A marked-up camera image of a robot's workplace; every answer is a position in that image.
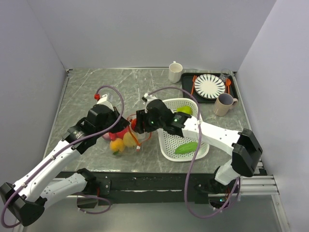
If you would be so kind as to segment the clear zip top bag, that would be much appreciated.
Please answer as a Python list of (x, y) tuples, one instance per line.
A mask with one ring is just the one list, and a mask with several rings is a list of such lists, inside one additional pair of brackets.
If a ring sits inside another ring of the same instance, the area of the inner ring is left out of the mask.
[[(127, 117), (127, 121), (129, 122), (129, 125), (126, 127), (128, 128), (128, 132), (130, 132), (130, 134), (132, 134), (132, 132), (134, 132), (132, 129), (131, 129), (131, 126), (130, 126), (130, 120), (131, 119), (134, 119), (136, 118), (136, 114), (131, 114)], [(142, 144), (145, 143), (146, 141), (150, 140), (151, 136), (152, 136), (152, 133), (151, 132), (145, 132), (145, 133), (142, 133), (142, 134), (139, 134), (139, 133), (136, 133), (137, 135), (137, 139), (135, 139), (135, 141), (138, 143), (137, 146), (134, 146), (134, 147), (125, 147), (128, 148), (128, 149), (135, 149), (136, 151), (140, 151), (142, 149)]]

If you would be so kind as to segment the orange fruit with leaf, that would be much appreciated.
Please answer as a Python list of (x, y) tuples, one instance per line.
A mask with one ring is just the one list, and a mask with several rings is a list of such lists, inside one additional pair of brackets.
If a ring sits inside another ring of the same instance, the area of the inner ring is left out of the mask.
[(113, 154), (121, 153), (125, 150), (125, 144), (122, 139), (116, 138), (113, 141), (110, 141), (110, 150)]

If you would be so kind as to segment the yellow lemon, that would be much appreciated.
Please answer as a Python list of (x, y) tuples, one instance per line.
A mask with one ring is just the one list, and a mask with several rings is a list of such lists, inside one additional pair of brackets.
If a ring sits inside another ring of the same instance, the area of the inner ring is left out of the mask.
[(130, 134), (130, 132), (126, 132), (123, 136), (124, 145), (127, 147), (137, 146), (138, 143), (135, 141), (135, 139), (137, 139), (136, 133), (132, 132), (132, 134)]

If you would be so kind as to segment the green pear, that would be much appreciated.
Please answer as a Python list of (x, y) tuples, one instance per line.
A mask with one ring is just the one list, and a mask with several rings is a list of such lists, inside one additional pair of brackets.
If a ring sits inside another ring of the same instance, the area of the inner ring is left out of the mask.
[(192, 113), (193, 113), (192, 108), (190, 106), (187, 106), (187, 105), (177, 108), (176, 112), (182, 112), (182, 113), (186, 113), (186, 114), (189, 114), (189, 115), (192, 115)]

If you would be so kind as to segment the red apple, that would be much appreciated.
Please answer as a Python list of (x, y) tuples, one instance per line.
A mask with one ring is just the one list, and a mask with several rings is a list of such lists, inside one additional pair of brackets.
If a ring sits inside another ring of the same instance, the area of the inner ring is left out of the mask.
[(128, 132), (128, 128), (123, 129), (120, 132), (116, 133), (117, 138), (123, 139), (124, 135)]

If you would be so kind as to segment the red wrinkled fruit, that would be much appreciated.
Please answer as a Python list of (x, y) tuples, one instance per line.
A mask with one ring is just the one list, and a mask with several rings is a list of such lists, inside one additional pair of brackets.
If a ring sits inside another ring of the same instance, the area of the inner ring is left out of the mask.
[(135, 127), (136, 127), (136, 123), (137, 123), (137, 120), (134, 118), (134, 119), (131, 119), (130, 120), (130, 126), (131, 126), (131, 129), (133, 130), (133, 131), (135, 131)]

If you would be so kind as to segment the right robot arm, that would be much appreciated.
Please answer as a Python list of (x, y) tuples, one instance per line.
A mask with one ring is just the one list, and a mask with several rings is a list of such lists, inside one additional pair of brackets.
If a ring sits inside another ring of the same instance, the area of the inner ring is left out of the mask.
[(157, 129), (170, 135), (200, 140), (231, 156), (214, 173), (211, 187), (216, 192), (223, 192), (232, 180), (240, 176), (252, 177), (263, 153), (251, 130), (228, 130), (200, 121), (187, 113), (173, 112), (159, 99), (148, 101), (145, 109), (136, 112), (135, 126), (139, 134)]

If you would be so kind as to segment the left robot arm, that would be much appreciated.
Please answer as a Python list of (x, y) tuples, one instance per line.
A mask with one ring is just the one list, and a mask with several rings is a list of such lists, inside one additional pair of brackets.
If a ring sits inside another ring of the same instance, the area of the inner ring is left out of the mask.
[(116, 107), (105, 103), (95, 104), (86, 117), (68, 128), (53, 151), (32, 171), (13, 184), (5, 182), (1, 185), (0, 197), (4, 203), (0, 217), (2, 226), (10, 227), (4, 221), (6, 210), (9, 210), (23, 226), (34, 223), (45, 210), (48, 198), (41, 194), (50, 181), (69, 162), (95, 145), (103, 134), (120, 132), (128, 125), (129, 122)]

